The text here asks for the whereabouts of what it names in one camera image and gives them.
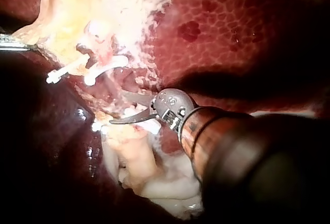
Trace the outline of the right arm instrument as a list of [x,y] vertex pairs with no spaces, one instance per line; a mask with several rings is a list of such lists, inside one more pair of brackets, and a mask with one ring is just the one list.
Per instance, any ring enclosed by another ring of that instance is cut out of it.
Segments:
[[197,108],[195,101],[179,89],[164,89],[151,101],[151,110],[155,111],[158,118],[175,132],[178,132],[185,117],[195,108]]

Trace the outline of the left arm instrument jaw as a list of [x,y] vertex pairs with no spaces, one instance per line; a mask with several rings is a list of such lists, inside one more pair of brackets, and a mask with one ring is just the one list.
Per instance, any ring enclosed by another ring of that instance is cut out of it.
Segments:
[[37,50],[35,46],[31,46],[31,45],[25,45],[25,46],[1,45],[0,49],[1,51],[36,51]]
[[17,39],[14,38],[12,35],[8,35],[8,34],[0,34],[0,41],[1,43],[16,43]]

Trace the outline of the right arm instrument jaw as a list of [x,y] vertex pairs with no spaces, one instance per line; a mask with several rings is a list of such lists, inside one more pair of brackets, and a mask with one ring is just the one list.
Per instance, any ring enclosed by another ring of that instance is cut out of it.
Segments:
[[119,125],[127,125],[127,124],[136,124],[140,122],[144,122],[150,119],[155,119],[158,118],[157,113],[149,113],[149,111],[143,111],[138,114],[135,114],[130,117],[125,117],[125,118],[119,118],[119,119],[114,119],[110,120],[110,124],[119,124]]
[[155,95],[144,95],[139,93],[133,93],[130,91],[122,91],[121,94],[128,101],[135,102],[141,105],[150,105],[155,97]]

